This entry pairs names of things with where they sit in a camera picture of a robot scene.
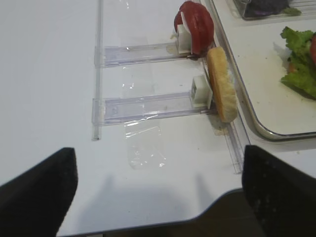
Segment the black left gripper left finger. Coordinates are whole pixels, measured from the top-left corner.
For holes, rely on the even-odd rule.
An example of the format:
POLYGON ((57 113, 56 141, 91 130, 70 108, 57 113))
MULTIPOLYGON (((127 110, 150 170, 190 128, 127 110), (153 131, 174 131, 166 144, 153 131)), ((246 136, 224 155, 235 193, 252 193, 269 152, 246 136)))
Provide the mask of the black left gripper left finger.
POLYGON ((55 237, 77 187, 75 150, 62 148, 0 187, 0 235, 55 237))

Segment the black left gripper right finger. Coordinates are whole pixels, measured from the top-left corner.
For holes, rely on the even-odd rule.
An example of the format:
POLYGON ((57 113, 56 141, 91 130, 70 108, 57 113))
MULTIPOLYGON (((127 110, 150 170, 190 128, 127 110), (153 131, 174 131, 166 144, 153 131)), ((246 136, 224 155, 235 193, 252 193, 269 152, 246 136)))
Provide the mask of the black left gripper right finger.
POLYGON ((316 180, 255 145, 244 152, 242 189, 268 237, 316 235, 316 180))

